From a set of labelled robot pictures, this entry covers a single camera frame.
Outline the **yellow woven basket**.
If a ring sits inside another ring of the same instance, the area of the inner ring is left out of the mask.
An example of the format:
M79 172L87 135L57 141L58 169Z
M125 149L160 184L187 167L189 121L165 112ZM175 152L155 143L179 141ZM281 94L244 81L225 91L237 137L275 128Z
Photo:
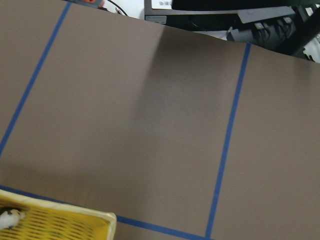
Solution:
M0 214L11 209L26 217L12 229L0 230L2 240L112 240L116 233L113 212L1 189Z

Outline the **toy panda figure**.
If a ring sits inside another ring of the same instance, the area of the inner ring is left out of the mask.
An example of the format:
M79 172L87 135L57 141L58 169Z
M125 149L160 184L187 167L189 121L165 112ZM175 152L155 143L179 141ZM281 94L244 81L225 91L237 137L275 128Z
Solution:
M0 214L0 229L11 230L18 225L20 220L26 217L26 213L18 209L9 209Z

